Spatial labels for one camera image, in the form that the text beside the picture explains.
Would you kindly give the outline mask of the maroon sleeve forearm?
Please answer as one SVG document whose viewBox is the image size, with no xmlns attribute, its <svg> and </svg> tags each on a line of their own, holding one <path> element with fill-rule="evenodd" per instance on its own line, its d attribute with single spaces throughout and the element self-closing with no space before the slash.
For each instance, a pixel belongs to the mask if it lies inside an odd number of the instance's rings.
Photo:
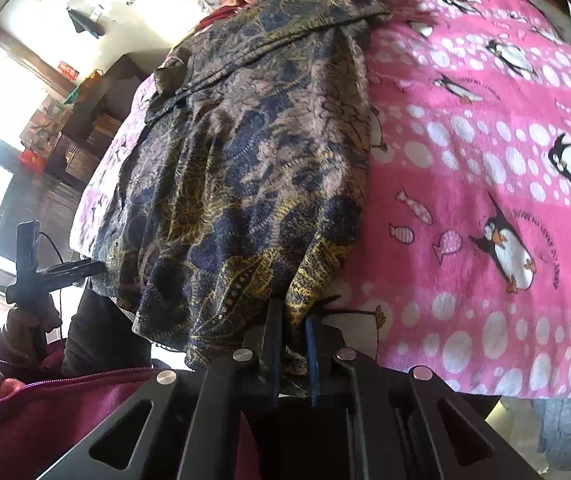
<svg viewBox="0 0 571 480">
<path fill-rule="evenodd" d="M 44 472 L 163 368 L 126 368 L 24 384 L 0 382 L 0 479 L 46 479 Z M 258 449 L 241 413 L 236 474 L 260 475 Z"/>
</svg>

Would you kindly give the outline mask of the person's left hand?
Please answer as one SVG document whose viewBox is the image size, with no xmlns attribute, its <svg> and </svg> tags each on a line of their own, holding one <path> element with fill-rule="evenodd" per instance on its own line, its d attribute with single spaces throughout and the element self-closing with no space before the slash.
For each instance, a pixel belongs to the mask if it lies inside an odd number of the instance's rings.
<svg viewBox="0 0 571 480">
<path fill-rule="evenodd" d="M 62 324 L 57 309 L 50 304 L 39 314 L 14 306 L 0 328 L 0 360 L 38 367 L 46 358 L 46 333 Z"/>
</svg>

